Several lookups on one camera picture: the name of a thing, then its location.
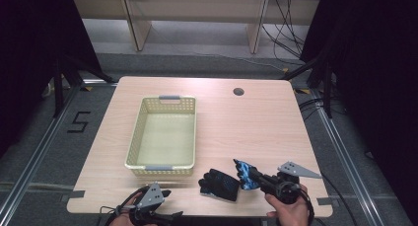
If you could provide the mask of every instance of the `cable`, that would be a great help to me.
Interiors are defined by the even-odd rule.
[[[283,18],[283,25],[282,25],[282,28],[279,30],[279,29],[277,28],[277,26],[276,26],[276,29],[279,31],[279,35],[281,34],[281,35],[283,35],[285,38],[287,38],[287,39],[289,39],[290,41],[293,41],[293,42],[295,43],[296,49],[298,50],[298,58],[299,58],[299,57],[300,57],[300,55],[301,55],[301,52],[302,52],[302,49],[301,49],[300,45],[303,45],[303,42],[304,42],[304,41],[303,41],[301,38],[299,38],[298,36],[296,36],[295,31],[293,30],[292,15],[291,15],[291,12],[290,12],[290,6],[291,6],[291,4],[292,4],[292,0],[287,0],[287,2],[288,2],[288,5],[287,5],[287,12],[286,12],[286,15],[285,15],[285,14],[283,13],[283,11],[282,11],[282,8],[281,8],[280,4],[279,4],[279,1],[278,1],[278,0],[276,0],[277,7],[279,8],[280,14],[282,15],[282,18]],[[285,35],[282,33],[282,29],[283,29],[283,27],[284,27],[285,25],[286,25],[286,27],[288,28],[289,32],[291,33],[291,35],[292,35],[293,39],[291,39],[291,38],[289,38],[289,37],[285,36]]]
[[[115,208],[112,208],[112,207],[102,206],[102,207],[101,207],[101,210],[100,210],[100,213],[99,213],[98,221],[96,222],[96,226],[99,226],[99,225],[101,224],[101,221],[102,221],[102,214],[103,214],[103,213],[102,213],[102,210],[103,210],[104,208],[110,209],[110,211],[109,211],[107,214],[110,214],[110,213],[112,213],[112,212],[115,210]]]
[[[330,97],[331,100],[339,100],[339,98],[340,97],[338,97],[338,96]],[[311,100],[305,101],[305,102],[299,104],[299,110],[301,110],[302,108],[304,108],[308,105],[314,104],[316,102],[321,102],[321,101],[323,101],[323,98],[317,98],[317,99],[311,99]]]
[[[290,53],[294,52],[292,49],[290,49],[289,47],[287,47],[286,45],[284,45],[283,43],[281,43],[280,41],[276,40],[276,38],[274,38],[268,31],[267,29],[265,29],[265,27],[262,27],[265,31],[265,33],[270,37],[270,39],[273,41],[273,53],[274,53],[274,57],[276,57],[277,60],[283,62],[283,63],[288,63],[288,64],[292,64],[292,65],[304,65],[304,64],[300,64],[300,63],[294,63],[294,62],[290,62],[290,61],[285,61],[280,59],[277,54],[276,54],[276,44],[281,46],[283,49],[289,51]]]
[[[356,218],[354,217],[353,212],[351,211],[350,207],[348,207],[347,202],[345,201],[344,197],[342,196],[342,194],[340,193],[340,191],[337,189],[337,187],[329,180],[329,178],[323,173],[320,172],[320,174],[323,176],[323,178],[332,186],[332,188],[334,188],[335,192],[338,194],[338,196],[340,197],[342,203],[344,204],[345,208],[347,209],[348,213],[350,214],[351,219],[353,220],[353,224],[355,226],[357,226],[357,221]]]
[[[102,206],[101,207],[101,212],[103,208],[110,208],[112,209],[109,213],[112,212],[112,214],[110,215],[110,217],[108,218],[107,222],[105,223],[105,226],[110,225],[110,223],[120,214],[120,210],[123,208],[123,206],[125,206],[125,204],[131,199],[133,198],[136,194],[138,194],[139,192],[143,192],[145,190],[147,190],[149,188],[149,186],[144,186],[142,188],[139,188],[138,190],[134,191],[133,193],[131,193],[120,205],[118,205],[116,208],[110,208],[107,206]]]
[[[289,48],[287,45],[285,45],[285,44],[283,44],[282,42],[280,42],[279,40],[278,40],[278,37],[280,36],[280,31],[279,31],[279,34],[277,35],[277,37],[275,38],[274,36],[272,36],[268,31],[267,31],[267,29],[265,29],[265,27],[264,26],[262,26],[262,28],[264,29],[264,31],[265,31],[265,33],[270,37],[270,39],[275,43],[275,44],[277,44],[277,45],[279,45],[280,47],[282,47],[283,49],[285,49],[285,50],[287,50],[289,53],[291,53],[292,55],[294,55],[294,56],[296,56],[296,57],[298,57],[299,56],[299,54],[296,52],[296,51],[294,51],[294,50],[292,50],[291,48]]]
[[[310,215],[308,216],[308,225],[311,225],[314,221],[314,207],[311,203],[311,199],[308,196],[308,193],[304,191],[303,189],[299,189],[300,193],[299,196],[302,197],[302,199],[307,203],[308,211],[310,212]]]
[[[274,69],[277,69],[277,70],[280,70],[280,71],[282,71],[282,72],[284,72],[284,70],[282,69],[282,68],[279,68],[279,67],[277,67],[277,66],[274,66],[274,65],[272,65],[272,64],[268,64],[268,63],[259,63],[259,62],[254,62],[254,61],[250,61],[250,60],[247,60],[247,59],[245,59],[245,58],[238,58],[238,57],[231,57],[231,56],[227,56],[227,55],[221,55],[221,54],[217,54],[217,53],[212,53],[212,54],[209,54],[209,53],[200,53],[200,52],[196,52],[196,51],[190,51],[190,50],[182,50],[182,49],[178,49],[177,47],[175,47],[175,46],[173,46],[171,43],[170,43],[170,40],[168,39],[168,38],[166,38],[166,37],[164,37],[164,36],[162,36],[153,26],[151,26],[151,29],[159,36],[159,37],[161,37],[161,38],[163,38],[174,50],[177,50],[177,51],[181,51],[181,52],[187,52],[187,53],[192,53],[192,54],[196,54],[196,55],[200,55],[200,56],[220,56],[220,57],[226,57],[226,58],[229,58],[229,59],[234,59],[234,60],[242,60],[242,61],[245,61],[245,62],[248,62],[248,63],[251,63],[251,64],[254,64],[254,65],[262,65],[262,66],[269,66],[269,67],[273,67]]]
[[[322,106],[316,107],[314,111],[312,111],[307,117],[304,118],[304,121],[306,121],[309,117],[311,117],[311,115],[314,114],[316,111],[318,111],[320,108],[322,108]]]

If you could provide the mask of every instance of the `plastic basket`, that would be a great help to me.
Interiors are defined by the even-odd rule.
[[[196,100],[144,98],[125,166],[136,176],[191,175],[195,160]]]

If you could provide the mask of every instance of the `basket handle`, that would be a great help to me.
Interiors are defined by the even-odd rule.
[[[174,95],[161,95],[158,97],[160,100],[179,100],[180,96]]]
[[[161,95],[158,98],[161,104],[180,104],[180,96]]]
[[[172,171],[173,166],[145,166],[146,171]]]

